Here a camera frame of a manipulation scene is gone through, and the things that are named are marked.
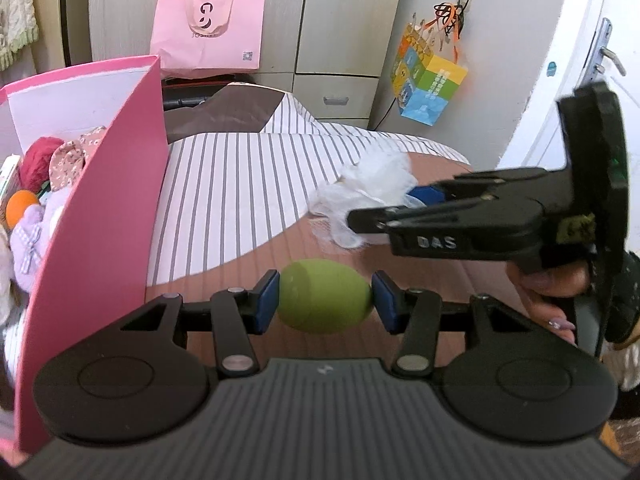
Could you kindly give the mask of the person's right hand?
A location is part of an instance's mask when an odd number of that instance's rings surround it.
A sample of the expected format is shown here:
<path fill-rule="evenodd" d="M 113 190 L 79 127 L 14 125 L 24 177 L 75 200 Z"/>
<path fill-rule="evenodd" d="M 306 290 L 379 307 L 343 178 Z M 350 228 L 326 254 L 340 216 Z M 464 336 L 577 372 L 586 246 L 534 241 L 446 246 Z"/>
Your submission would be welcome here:
<path fill-rule="evenodd" d="M 514 262 L 508 262 L 506 275 L 518 292 L 529 318 L 574 344 L 576 327 L 560 308 L 559 301 L 579 296 L 589 288 L 588 264 L 575 262 L 556 269 L 525 274 Z"/>

